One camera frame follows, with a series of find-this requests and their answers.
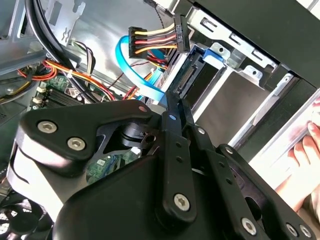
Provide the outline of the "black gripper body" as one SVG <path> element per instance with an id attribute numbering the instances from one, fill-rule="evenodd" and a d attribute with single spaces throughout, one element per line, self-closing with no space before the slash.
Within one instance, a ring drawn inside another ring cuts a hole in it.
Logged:
<path id="1" fill-rule="evenodd" d="M 213 180 L 189 155 L 146 156 L 75 193 L 55 240 L 238 240 Z"/>

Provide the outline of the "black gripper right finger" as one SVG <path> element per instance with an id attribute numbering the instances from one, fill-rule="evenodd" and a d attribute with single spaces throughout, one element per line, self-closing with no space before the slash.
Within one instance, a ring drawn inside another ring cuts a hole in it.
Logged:
<path id="1" fill-rule="evenodd" d="M 195 125 L 188 103 L 180 101 L 184 131 L 191 138 L 191 154 L 204 165 L 212 182 L 220 213 L 216 222 L 228 240 L 314 240 L 316 235 L 230 146 L 213 147 Z"/>

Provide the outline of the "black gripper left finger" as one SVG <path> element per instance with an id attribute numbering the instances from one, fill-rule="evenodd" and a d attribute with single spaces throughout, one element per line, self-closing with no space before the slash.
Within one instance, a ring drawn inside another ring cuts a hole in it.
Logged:
<path id="1" fill-rule="evenodd" d="M 18 126 L 17 146 L 22 160 L 32 161 L 36 166 L 35 171 L 27 174 L 33 188 L 29 197 L 36 200 L 41 196 L 40 204 L 55 223 L 65 203 L 92 185 L 87 183 L 85 175 L 96 158 L 130 147 L 141 148 L 142 156 L 137 160 L 161 155 L 190 156 L 179 110 L 180 101 L 184 99 L 168 93 L 165 100 L 167 109 L 162 114 L 138 100 L 26 113 Z"/>

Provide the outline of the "person hand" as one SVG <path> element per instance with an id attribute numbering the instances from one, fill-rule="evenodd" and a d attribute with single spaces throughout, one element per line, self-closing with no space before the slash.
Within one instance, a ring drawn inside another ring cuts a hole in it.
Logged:
<path id="1" fill-rule="evenodd" d="M 309 135 L 288 152 L 295 166 L 292 174 L 275 190 L 295 212 L 320 184 L 320 129 L 313 122 L 307 128 Z"/>

